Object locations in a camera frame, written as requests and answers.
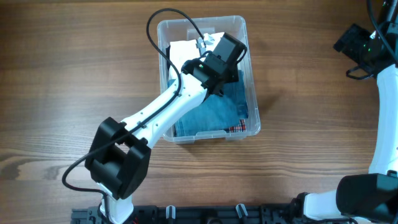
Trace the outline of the blue denim jeans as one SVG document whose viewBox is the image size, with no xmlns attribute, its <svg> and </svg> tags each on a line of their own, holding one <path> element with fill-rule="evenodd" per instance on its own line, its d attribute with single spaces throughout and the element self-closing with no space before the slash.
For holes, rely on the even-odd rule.
<svg viewBox="0 0 398 224">
<path fill-rule="evenodd" d="M 248 118 L 244 72 L 238 71 L 239 81 L 223 85 L 223 96 L 210 95 L 202 104 L 190 110 L 174 124 L 176 137 L 194 136 L 205 131 L 226 131 Z"/>
</svg>

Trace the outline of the red navy plaid cloth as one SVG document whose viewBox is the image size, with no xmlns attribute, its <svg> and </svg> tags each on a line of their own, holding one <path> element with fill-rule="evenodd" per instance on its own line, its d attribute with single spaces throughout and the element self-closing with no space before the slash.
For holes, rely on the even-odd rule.
<svg viewBox="0 0 398 224">
<path fill-rule="evenodd" d="M 239 123 L 235 126 L 228 128 L 229 133 L 240 133 L 246 132 L 246 122 L 244 119 L 240 119 Z"/>
</svg>

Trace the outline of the white printed shirt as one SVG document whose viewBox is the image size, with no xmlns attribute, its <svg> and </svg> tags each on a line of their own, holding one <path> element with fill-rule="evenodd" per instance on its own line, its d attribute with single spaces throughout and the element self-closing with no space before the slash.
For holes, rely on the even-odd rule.
<svg viewBox="0 0 398 224">
<path fill-rule="evenodd" d="M 215 39 L 215 45 L 206 49 L 198 49 L 196 47 L 197 40 L 179 40 L 170 43 L 169 60 L 176 66 L 177 70 L 181 72 L 183 64 L 187 60 L 198 58 L 207 51 L 214 51 L 215 47 L 220 42 L 224 32 L 210 34 Z"/>
</svg>

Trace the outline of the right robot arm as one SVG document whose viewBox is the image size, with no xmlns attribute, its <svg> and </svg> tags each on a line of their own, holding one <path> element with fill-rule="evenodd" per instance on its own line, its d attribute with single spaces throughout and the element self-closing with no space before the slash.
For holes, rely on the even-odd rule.
<svg viewBox="0 0 398 224">
<path fill-rule="evenodd" d="M 367 174 L 348 175 L 335 190 L 302 193 L 290 204 L 290 220 L 306 223 L 397 223 L 397 62 L 385 37 L 353 24 L 333 46 L 375 78 L 379 91 L 376 148 Z"/>
</svg>

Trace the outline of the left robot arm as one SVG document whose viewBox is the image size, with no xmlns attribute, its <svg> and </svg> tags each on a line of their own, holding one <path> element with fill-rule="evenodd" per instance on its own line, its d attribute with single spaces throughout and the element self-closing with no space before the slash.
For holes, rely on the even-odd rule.
<svg viewBox="0 0 398 224">
<path fill-rule="evenodd" d="M 238 81 L 246 52 L 227 33 L 171 42 L 161 52 L 170 66 L 169 87 L 140 112 L 99 125 L 85 167 L 105 192 L 100 211 L 107 221 L 124 223 L 132 215 L 132 194 L 147 175 L 152 148 L 185 114 Z"/>
</svg>

